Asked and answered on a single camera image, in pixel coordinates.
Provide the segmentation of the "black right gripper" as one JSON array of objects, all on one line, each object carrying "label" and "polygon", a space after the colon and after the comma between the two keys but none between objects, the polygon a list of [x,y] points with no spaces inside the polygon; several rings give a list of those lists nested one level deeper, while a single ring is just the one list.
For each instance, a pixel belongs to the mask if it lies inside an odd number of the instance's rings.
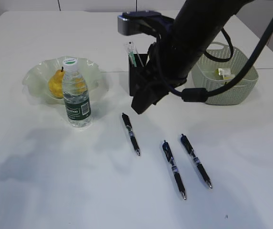
[{"label": "black right gripper", "polygon": [[146,23],[139,31],[156,37],[150,60],[139,74],[131,107],[142,114],[169,92],[185,102],[206,102],[205,88],[184,89],[188,73],[206,52],[227,21],[248,1],[187,0],[175,19],[155,12],[143,12],[139,21]]}]

